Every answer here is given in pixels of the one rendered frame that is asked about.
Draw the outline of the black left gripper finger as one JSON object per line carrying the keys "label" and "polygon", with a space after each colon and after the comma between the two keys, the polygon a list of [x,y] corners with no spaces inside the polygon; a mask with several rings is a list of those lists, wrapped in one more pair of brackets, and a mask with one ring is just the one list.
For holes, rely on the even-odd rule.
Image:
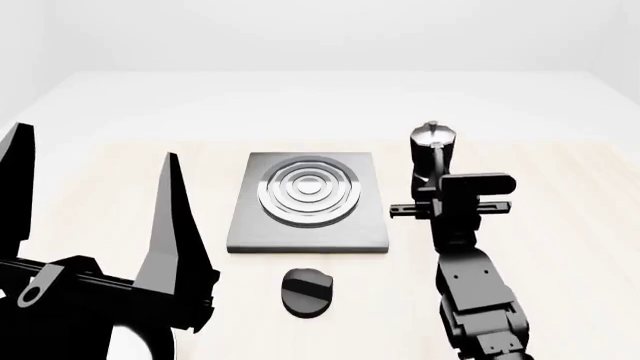
{"label": "black left gripper finger", "polygon": [[0,258],[17,257],[30,236],[35,150],[32,125],[16,123],[0,141]]}
{"label": "black left gripper finger", "polygon": [[169,152],[159,177],[149,250],[134,286],[205,301],[219,277],[192,215],[178,155]]}

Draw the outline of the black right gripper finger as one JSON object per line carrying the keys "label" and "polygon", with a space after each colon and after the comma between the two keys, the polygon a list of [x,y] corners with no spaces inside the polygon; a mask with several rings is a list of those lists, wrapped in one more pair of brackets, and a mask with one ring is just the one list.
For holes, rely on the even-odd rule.
{"label": "black right gripper finger", "polygon": [[431,203],[439,198],[440,178],[436,174],[428,177],[414,174],[411,181],[411,196],[415,203]]}

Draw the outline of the black silver moka pot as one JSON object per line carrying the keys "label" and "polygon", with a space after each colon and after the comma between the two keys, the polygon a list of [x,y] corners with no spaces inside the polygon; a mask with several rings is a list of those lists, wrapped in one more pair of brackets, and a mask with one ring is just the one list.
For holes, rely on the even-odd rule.
{"label": "black silver moka pot", "polygon": [[426,122],[410,134],[412,187],[436,188],[449,173],[456,132],[439,122]]}

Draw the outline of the silver square stove plate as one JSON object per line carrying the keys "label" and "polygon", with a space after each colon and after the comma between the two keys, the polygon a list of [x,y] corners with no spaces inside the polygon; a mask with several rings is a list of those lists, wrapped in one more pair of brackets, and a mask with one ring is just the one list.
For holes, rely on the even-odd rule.
{"label": "silver square stove plate", "polygon": [[226,242],[231,254],[385,254],[369,152],[253,152]]}

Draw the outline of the black stove knob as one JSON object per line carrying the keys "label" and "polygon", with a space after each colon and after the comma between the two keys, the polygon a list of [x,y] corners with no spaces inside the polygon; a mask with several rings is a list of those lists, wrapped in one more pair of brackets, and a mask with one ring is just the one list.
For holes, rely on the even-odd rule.
{"label": "black stove knob", "polygon": [[294,317],[319,317],[332,303],[333,285],[334,278],[317,269],[290,269],[282,279],[282,304]]}

